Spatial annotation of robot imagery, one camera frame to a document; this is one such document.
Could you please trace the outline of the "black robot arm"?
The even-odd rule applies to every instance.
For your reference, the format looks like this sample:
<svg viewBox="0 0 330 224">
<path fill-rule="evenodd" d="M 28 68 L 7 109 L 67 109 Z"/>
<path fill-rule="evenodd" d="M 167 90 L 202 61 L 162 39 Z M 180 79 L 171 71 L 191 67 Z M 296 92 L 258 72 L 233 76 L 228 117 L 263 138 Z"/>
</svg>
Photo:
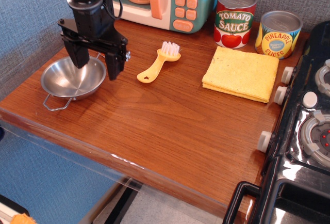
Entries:
<svg viewBox="0 0 330 224">
<path fill-rule="evenodd" d="M 67 0 L 72 19 L 60 19 L 62 40 L 75 67 L 81 69 L 89 59 L 89 50 L 104 54 L 109 79 L 115 80 L 130 58 L 128 40 L 114 26 L 113 0 Z"/>
</svg>

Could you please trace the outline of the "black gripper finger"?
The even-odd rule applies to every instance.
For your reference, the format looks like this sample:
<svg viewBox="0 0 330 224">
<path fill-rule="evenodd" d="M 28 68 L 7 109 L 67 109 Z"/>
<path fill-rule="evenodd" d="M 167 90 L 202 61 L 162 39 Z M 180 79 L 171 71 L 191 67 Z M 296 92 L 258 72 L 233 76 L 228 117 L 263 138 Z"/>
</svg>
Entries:
<svg viewBox="0 0 330 224">
<path fill-rule="evenodd" d="M 81 69 L 88 63 L 90 56 L 87 48 L 70 41 L 64 40 L 63 42 L 65 49 L 76 68 Z"/>
<path fill-rule="evenodd" d="M 106 53 L 105 62 L 109 79 L 113 81 L 124 70 L 125 55 L 123 53 Z"/>
</svg>

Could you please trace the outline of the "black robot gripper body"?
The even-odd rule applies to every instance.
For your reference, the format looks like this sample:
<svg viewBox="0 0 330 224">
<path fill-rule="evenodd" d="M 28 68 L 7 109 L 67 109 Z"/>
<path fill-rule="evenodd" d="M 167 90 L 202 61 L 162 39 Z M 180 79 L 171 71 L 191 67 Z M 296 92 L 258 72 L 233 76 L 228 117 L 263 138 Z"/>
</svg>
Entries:
<svg viewBox="0 0 330 224">
<path fill-rule="evenodd" d="M 63 41 L 70 41 L 102 54 L 123 53 L 125 61 L 130 59 L 126 46 L 128 40 L 114 27 L 117 19 L 113 13 L 112 0 L 78 2 L 67 0 L 74 18 L 60 19 Z"/>
</svg>

